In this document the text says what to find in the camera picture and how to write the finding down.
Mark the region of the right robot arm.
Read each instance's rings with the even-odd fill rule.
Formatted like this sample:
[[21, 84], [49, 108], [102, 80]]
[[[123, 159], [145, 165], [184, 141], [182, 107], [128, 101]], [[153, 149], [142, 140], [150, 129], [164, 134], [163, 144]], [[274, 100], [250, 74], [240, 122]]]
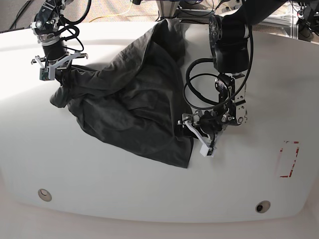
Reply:
[[64, 16], [64, 10], [70, 3], [70, 0], [46, 0], [30, 24], [44, 52], [43, 57], [35, 56], [31, 64], [40, 65], [41, 81], [56, 80], [62, 86], [66, 84], [66, 75], [71, 70], [72, 61], [88, 58], [78, 38], [80, 30], [77, 25], [88, 15], [92, 2], [87, 2], [83, 15], [76, 21]]

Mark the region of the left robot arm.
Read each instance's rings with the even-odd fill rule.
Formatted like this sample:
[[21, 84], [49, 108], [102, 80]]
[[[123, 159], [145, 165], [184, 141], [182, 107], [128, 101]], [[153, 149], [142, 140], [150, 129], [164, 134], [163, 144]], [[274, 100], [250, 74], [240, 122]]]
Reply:
[[[193, 61], [187, 68], [183, 87], [209, 106], [191, 105], [196, 112], [183, 114], [177, 123], [199, 139], [203, 156], [214, 154], [218, 138], [229, 125], [239, 126], [247, 120], [245, 93], [253, 62], [252, 26], [265, 20], [282, 4], [280, 0], [244, 0], [233, 14], [209, 18], [212, 58]], [[218, 75], [213, 75], [217, 102], [204, 97], [191, 83], [199, 75], [191, 77], [190, 73], [201, 63], [213, 63], [218, 72]]]

